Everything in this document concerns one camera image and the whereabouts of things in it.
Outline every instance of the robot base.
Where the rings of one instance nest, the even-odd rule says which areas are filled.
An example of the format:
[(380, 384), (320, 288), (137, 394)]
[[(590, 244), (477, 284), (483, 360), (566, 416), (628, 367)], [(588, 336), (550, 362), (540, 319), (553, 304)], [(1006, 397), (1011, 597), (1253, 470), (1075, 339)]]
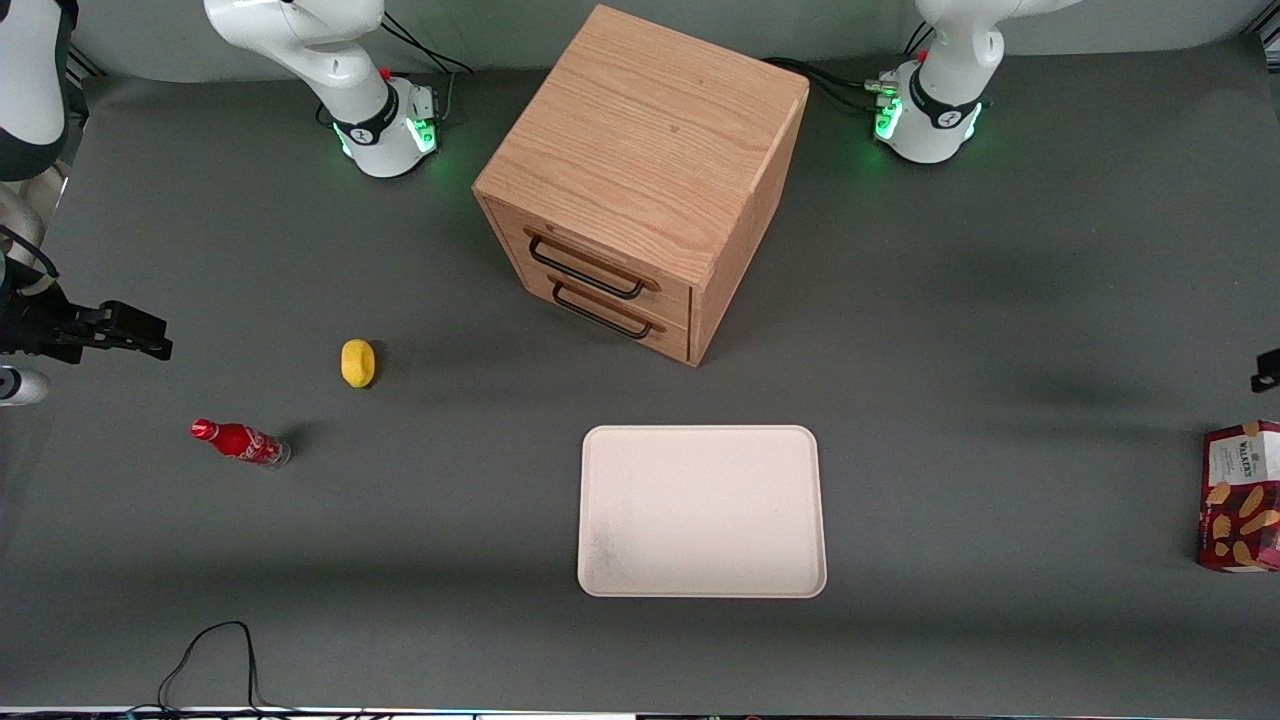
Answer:
[[(919, 67), (920, 63), (910, 60), (881, 73), (879, 79), (906, 87), (911, 73)], [(955, 155), (960, 145), (973, 137), (974, 123), (982, 113), (979, 102), (974, 111), (968, 118), (961, 118), (955, 127), (940, 129), (933, 127), (929, 115), (911, 100), (910, 92), (899, 92), (892, 97), (882, 96), (881, 102), (872, 137), (888, 145), (902, 158), (922, 164), (941, 163)]]
[(365, 174), (393, 178), (412, 170), (439, 142), (435, 127), (435, 101), (431, 88), (419, 87), (404, 78), (387, 81), (399, 96), (399, 114), (374, 145), (358, 145), (334, 126), (342, 151)]

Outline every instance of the gray wall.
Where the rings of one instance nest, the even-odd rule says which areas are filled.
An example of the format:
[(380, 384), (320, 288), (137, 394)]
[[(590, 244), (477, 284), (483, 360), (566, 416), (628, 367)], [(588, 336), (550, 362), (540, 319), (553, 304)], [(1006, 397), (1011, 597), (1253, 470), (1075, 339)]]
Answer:
[[(387, 0), (424, 44), (477, 68), (549, 67), (594, 0)], [(919, 22), (910, 0), (612, 0), (621, 10), (741, 53), (801, 59), (901, 49)], [(1084, 0), (1002, 26), (1020, 55), (1189, 47), (1239, 32), (1267, 0)], [(221, 41), (201, 0), (88, 0), (76, 40), (109, 72), (175, 82), (289, 77)], [(426, 69), (387, 33), (374, 60)]]

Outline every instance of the red bottle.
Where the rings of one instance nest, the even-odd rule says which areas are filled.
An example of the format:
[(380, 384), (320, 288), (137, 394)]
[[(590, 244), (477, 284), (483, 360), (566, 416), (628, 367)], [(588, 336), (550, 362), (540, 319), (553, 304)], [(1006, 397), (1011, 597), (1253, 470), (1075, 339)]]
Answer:
[(228, 457), (273, 470), (289, 461), (288, 443), (239, 423), (219, 425), (201, 418), (191, 424), (191, 437), (212, 445)]

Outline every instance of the drawer handle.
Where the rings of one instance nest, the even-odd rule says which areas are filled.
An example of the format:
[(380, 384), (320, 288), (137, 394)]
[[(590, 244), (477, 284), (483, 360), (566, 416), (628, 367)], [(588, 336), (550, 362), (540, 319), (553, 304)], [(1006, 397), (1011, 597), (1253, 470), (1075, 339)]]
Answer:
[(556, 283), (556, 287), (552, 290), (552, 299), (556, 301), (557, 305), (568, 310), (570, 313), (581, 315), (588, 320), (591, 320), (593, 323), (599, 323), (623, 337), (630, 337), (631, 340), (644, 340), (645, 337), (649, 336), (649, 331), (653, 329), (653, 323), (645, 323), (644, 327), (640, 328), (639, 331), (628, 331), (612, 320), (607, 320), (596, 315), (595, 313), (591, 313), (586, 307), (582, 307), (580, 305), (573, 305), (568, 300), (564, 300), (563, 297), (559, 296), (559, 291), (562, 290), (564, 290), (564, 286), (562, 283)]
[(566, 275), (568, 275), (568, 277), (571, 277), (571, 278), (573, 278), (576, 281), (584, 282), (584, 283), (594, 287), (595, 290), (599, 290), (600, 292), (607, 292), (607, 293), (609, 293), (613, 297), (617, 297), (620, 300), (635, 300), (636, 296), (640, 295), (640, 291), (644, 290), (644, 281), (636, 281), (636, 286), (634, 288), (631, 288), (631, 290), (622, 290), (622, 288), (613, 287), (609, 283), (600, 282), (600, 281), (593, 278), (591, 275), (580, 273), (580, 272), (575, 270), (573, 268), (570, 268), (564, 263), (553, 260), (553, 259), (550, 259), (550, 258), (548, 258), (548, 256), (538, 252), (538, 246), (541, 245), (541, 243), (543, 243), (541, 236), (536, 236), (536, 234), (534, 236), (534, 240), (531, 240), (529, 242), (529, 254), (534, 256), (534, 260), (538, 260), (539, 263), (541, 263), (543, 265), (547, 265), (548, 268), (559, 270), (559, 272), (564, 273)]

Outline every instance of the wooden cabinet top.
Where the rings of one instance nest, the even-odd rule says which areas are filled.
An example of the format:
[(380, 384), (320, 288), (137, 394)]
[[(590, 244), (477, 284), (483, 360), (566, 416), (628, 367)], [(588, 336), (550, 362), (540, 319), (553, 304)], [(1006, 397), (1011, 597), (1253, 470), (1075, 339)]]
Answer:
[(705, 286), (808, 92), (598, 5), (475, 188)]

